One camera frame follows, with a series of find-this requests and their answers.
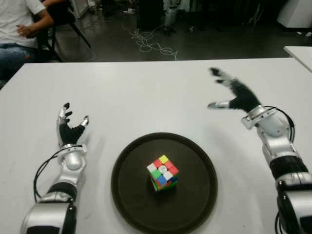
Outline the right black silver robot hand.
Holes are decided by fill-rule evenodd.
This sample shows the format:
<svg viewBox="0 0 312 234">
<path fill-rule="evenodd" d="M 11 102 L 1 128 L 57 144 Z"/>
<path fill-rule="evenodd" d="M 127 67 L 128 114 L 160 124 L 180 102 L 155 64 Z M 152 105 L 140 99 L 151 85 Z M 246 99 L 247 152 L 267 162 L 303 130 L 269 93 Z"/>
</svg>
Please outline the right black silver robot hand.
<svg viewBox="0 0 312 234">
<path fill-rule="evenodd" d="M 229 88 L 235 98 L 228 101 L 215 101 L 208 104 L 210 109 L 239 109 L 249 113 L 254 108 L 261 105 L 253 91 L 241 82 L 237 77 L 216 68 L 209 68 L 210 72 L 216 77 L 215 82 Z"/>
</svg>

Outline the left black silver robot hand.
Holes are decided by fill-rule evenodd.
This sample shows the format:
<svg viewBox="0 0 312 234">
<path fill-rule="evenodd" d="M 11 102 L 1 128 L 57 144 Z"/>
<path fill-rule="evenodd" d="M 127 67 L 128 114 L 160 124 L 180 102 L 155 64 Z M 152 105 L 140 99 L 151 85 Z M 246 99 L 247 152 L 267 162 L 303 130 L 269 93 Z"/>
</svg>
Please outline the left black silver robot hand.
<svg viewBox="0 0 312 234">
<path fill-rule="evenodd" d="M 57 138 L 58 138 L 58 146 L 62 148 L 64 145 L 72 144 L 76 145 L 79 138 L 82 136 L 86 127 L 89 124 L 89 116 L 86 115 L 82 122 L 76 127 L 70 127 L 68 125 L 70 119 L 69 116 L 73 113 L 72 111 L 68 111 L 70 108 L 70 103 L 65 103 L 61 110 L 59 111 L 57 117 Z"/>
</svg>

